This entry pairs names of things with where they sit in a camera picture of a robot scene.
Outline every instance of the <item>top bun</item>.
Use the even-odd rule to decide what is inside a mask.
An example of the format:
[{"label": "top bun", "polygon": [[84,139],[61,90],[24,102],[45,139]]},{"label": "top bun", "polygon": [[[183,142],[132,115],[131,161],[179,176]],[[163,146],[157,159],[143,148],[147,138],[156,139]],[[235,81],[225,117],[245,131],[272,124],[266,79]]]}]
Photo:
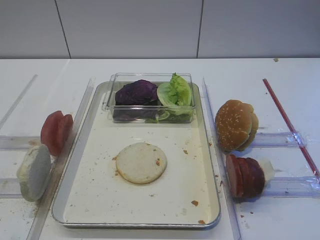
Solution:
[{"label": "top bun", "polygon": [[216,116],[219,144],[228,152],[243,151],[254,140],[259,121],[252,105],[229,100],[220,107]]}]

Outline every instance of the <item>white table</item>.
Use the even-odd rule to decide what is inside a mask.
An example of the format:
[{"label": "white table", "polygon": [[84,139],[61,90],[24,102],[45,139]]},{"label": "white table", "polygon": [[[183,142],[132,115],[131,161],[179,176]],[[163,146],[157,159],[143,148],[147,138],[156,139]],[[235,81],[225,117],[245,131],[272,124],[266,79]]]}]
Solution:
[{"label": "white table", "polygon": [[[319,58],[281,58],[278,62],[271,58],[0,60],[0,118],[28,81],[38,75],[0,135],[37,136],[47,115],[56,110],[75,116],[89,79],[94,79],[97,86],[118,72],[191,73],[201,93],[204,77],[214,113],[228,99],[239,99],[254,106],[260,126],[271,132],[288,131],[273,100],[266,94],[262,79],[267,78],[296,129],[309,140],[309,153],[320,166],[317,158],[320,154]],[[275,168],[283,170],[281,176],[311,174],[297,148],[257,149],[250,154],[272,158]],[[0,152],[0,178],[15,177],[23,156],[23,153]],[[214,170],[219,171],[217,164]],[[211,230],[72,230],[60,226],[49,213],[40,239],[233,239],[223,193],[220,197],[221,220]],[[241,233],[249,240],[312,239],[319,235],[319,204],[319,199],[312,198],[267,197],[237,204],[237,214],[244,216],[239,217]],[[23,199],[0,199],[0,239],[26,239],[34,209],[34,204]]]}]

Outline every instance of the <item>red straw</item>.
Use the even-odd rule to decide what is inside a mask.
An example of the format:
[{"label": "red straw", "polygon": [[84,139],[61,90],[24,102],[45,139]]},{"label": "red straw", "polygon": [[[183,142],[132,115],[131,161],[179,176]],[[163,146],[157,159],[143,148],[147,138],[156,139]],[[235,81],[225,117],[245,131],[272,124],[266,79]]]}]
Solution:
[{"label": "red straw", "polygon": [[[264,85],[266,86],[266,88],[268,89],[268,91],[269,91],[269,93],[270,93],[270,95],[271,95],[271,97],[272,97],[275,105],[276,105],[277,108],[279,109],[279,111],[280,111],[280,113],[281,113],[281,115],[282,115],[282,117],[283,117],[286,125],[288,126],[288,128],[290,129],[290,131],[291,131],[292,133],[296,133],[297,131],[296,131],[295,127],[293,126],[293,124],[291,123],[288,115],[286,114],[285,110],[284,110],[283,107],[281,106],[281,104],[280,104],[278,98],[276,97],[276,94],[275,94],[274,91],[272,90],[272,88],[271,88],[268,80],[264,78],[264,79],[263,79],[263,83],[264,83]],[[307,148],[306,148],[305,146],[301,146],[300,144],[299,144],[299,147],[300,147],[300,150],[301,150],[302,154],[304,155],[307,163],[309,164],[309,166],[310,166],[313,174],[314,174],[316,177],[319,178],[319,177],[320,177],[320,172],[319,172],[319,170],[318,170],[315,162],[313,161],[312,157],[310,156]]]}]

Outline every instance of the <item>clear plastic container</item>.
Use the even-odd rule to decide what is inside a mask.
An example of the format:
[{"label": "clear plastic container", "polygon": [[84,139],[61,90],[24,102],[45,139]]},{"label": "clear plastic container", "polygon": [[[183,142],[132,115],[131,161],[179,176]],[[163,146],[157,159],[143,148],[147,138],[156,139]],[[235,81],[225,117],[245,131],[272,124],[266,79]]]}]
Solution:
[{"label": "clear plastic container", "polygon": [[116,93],[125,85],[138,80],[146,80],[157,86],[170,82],[172,73],[117,73],[111,80],[110,94],[106,94],[102,108],[110,111],[114,122],[137,123],[190,123],[196,108],[192,78],[189,73],[176,73],[186,80],[191,89],[190,106],[163,106],[159,100],[152,105],[118,105]]}]

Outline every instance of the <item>white wall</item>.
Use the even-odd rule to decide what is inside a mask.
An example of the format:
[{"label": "white wall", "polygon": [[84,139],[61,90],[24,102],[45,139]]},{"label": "white wall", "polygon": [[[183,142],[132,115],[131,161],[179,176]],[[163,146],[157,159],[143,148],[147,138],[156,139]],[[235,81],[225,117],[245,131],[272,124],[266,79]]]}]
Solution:
[{"label": "white wall", "polygon": [[[320,57],[320,0],[57,5],[72,58]],[[0,0],[0,58],[68,58],[61,22],[55,0]]]},{"label": "white wall", "polygon": [[69,58],[54,0],[0,0],[0,58]]}]

